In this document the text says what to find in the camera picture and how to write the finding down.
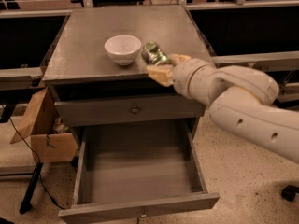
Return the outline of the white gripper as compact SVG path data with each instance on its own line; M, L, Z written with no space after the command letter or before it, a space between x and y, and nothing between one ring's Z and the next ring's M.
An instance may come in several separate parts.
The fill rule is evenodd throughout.
M149 77L165 87L173 84L175 91L188 99L210 105L212 98L209 89L212 87L211 75L216 71L215 65L182 54L170 54L169 59L175 65L174 70L170 64L148 65Z

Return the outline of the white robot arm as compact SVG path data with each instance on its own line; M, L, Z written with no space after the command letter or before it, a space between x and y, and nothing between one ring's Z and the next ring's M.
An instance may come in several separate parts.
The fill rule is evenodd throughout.
M217 68L207 61L172 54L147 62L149 77L209 108L223 130L299 162L299 113L274 107L276 81L266 73L242 66Z

